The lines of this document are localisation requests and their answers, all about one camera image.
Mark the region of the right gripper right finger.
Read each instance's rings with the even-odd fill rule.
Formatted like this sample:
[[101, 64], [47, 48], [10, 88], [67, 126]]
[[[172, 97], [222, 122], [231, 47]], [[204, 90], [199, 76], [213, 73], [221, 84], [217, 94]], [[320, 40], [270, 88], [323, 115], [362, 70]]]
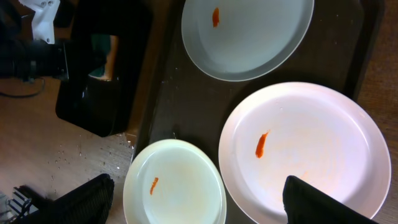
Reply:
[[288, 224], [377, 224], [294, 175], [282, 192]]

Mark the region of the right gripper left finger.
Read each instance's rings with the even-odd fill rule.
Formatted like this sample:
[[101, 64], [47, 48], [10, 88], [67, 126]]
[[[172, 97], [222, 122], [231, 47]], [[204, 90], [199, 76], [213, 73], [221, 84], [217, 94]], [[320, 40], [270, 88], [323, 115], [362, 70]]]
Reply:
[[105, 223], [113, 203], [114, 181], [100, 174], [64, 196], [50, 200], [25, 185], [12, 193], [13, 223]]

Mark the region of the pinkish white plate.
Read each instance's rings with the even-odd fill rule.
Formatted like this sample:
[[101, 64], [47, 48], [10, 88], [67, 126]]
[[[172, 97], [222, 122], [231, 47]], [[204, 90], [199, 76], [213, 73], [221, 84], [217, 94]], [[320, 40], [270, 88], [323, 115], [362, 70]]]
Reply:
[[246, 221], [285, 223], [282, 191], [294, 175], [372, 218], [391, 183], [380, 129], [357, 103], [330, 88], [287, 82], [245, 98], [226, 120], [218, 159]]

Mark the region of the grey-white plate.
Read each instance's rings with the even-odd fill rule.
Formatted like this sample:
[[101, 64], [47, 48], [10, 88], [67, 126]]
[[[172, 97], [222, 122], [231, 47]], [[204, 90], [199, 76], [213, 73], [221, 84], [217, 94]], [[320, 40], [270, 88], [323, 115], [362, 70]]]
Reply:
[[314, 0], [186, 0], [183, 44], [203, 73], [228, 82], [252, 80], [295, 52], [314, 7]]

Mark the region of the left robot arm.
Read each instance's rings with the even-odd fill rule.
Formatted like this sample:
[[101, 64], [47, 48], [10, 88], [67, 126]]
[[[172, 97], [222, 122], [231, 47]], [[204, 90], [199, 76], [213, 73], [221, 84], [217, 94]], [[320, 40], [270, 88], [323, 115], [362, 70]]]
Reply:
[[56, 40], [56, 27], [72, 22], [71, 1], [20, 1], [33, 11], [32, 40], [21, 40], [22, 16], [11, 1], [1, 0], [1, 78], [30, 81], [52, 77], [70, 79], [70, 72], [90, 73], [106, 63], [106, 56], [79, 40]]

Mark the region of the green orange sponge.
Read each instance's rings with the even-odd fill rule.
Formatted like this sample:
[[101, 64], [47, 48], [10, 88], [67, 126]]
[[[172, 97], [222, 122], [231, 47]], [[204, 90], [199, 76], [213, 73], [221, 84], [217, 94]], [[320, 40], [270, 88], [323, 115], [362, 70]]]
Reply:
[[93, 34], [91, 45], [96, 53], [100, 53], [105, 63], [90, 72], [89, 76], [97, 80], [110, 82], [114, 75], [114, 65], [116, 62], [119, 37], [109, 34]]

